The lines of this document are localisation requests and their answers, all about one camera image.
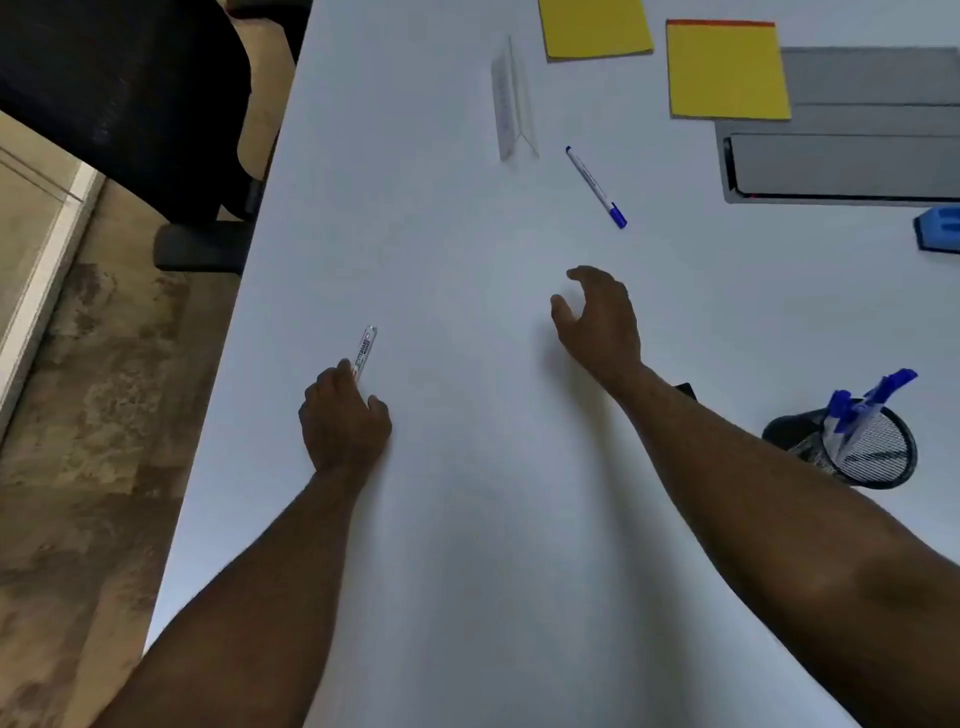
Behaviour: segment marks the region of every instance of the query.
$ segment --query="hand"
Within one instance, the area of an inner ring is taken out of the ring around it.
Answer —
[[[347,467],[369,473],[393,429],[387,405],[374,396],[364,404],[346,359],[317,377],[303,394],[303,443],[317,472]]]
[[[640,369],[640,335],[627,287],[588,265],[566,272],[584,287],[584,314],[574,318],[563,296],[550,299],[561,343],[604,389],[617,397]]]

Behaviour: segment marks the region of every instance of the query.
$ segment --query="yellow sticky note pad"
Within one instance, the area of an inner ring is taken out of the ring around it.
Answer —
[[[774,23],[667,20],[666,44],[675,116],[790,118]]]
[[[552,59],[626,56],[654,49],[640,0],[540,0]]]

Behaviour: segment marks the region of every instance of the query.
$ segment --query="mesh pen holder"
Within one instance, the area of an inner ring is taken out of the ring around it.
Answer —
[[[884,407],[839,465],[824,448],[826,416],[826,409],[818,409],[778,417],[763,430],[763,439],[848,485],[889,490],[910,479],[917,468],[917,443],[896,413]]]

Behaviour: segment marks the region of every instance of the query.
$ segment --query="pen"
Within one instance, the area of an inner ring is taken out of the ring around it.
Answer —
[[[853,419],[847,428],[849,434],[846,435],[845,442],[838,453],[840,463],[847,459],[853,447],[863,439],[876,416],[883,410],[883,405],[893,396],[894,392],[916,378],[917,373],[912,369],[901,369],[894,372],[881,379],[876,387],[863,396],[862,402],[853,406]]]
[[[843,444],[844,428],[841,426],[850,410],[850,392],[838,389],[830,397],[827,405],[827,416],[824,418],[823,441],[824,449],[832,460]]]
[[[367,327],[363,332],[363,338],[360,339],[360,352],[353,360],[353,381],[360,381],[360,375],[363,373],[363,365],[367,363],[367,357],[370,355],[370,347],[373,346],[373,339],[376,338],[376,327]]]
[[[590,174],[586,166],[584,166],[584,164],[580,161],[580,158],[570,151],[570,147],[566,148],[566,155],[570,157],[570,161],[573,162],[573,166],[580,171],[580,174],[583,175],[584,179],[587,181],[587,184],[590,185],[590,189],[593,190],[593,194],[596,195],[597,199],[603,203],[603,207],[607,209],[607,212],[613,218],[616,226],[621,230],[626,228],[627,218],[625,218],[623,213],[617,209],[616,205],[610,201],[610,198],[604,194],[604,191],[600,189],[600,185],[597,183],[597,180],[593,177],[593,175]]]

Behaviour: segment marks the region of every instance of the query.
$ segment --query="blue pen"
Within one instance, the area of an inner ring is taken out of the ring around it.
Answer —
[[[850,400],[850,392],[846,389],[838,389],[830,397],[827,405],[822,438],[824,449],[830,458],[836,457],[837,451],[843,444],[844,420],[850,412]]]
[[[623,213],[616,208],[616,205],[610,201],[610,198],[604,194],[604,191],[600,189],[600,185],[597,183],[597,180],[593,177],[593,175],[590,174],[586,166],[580,161],[580,158],[570,151],[570,147],[566,148],[566,155],[570,157],[570,161],[573,162],[573,166],[580,171],[580,174],[583,175],[584,180],[586,180],[587,184],[590,185],[590,189],[593,190],[593,194],[596,195],[597,199],[603,203],[603,207],[607,209],[607,212],[613,218],[616,226],[621,230],[626,228],[627,218],[625,218]]]
[[[847,428],[845,442],[838,452],[839,462],[842,463],[853,447],[860,442],[883,405],[893,396],[894,392],[917,378],[912,369],[901,369],[889,376],[885,376],[880,383],[864,395],[863,401],[853,406],[853,420]]]

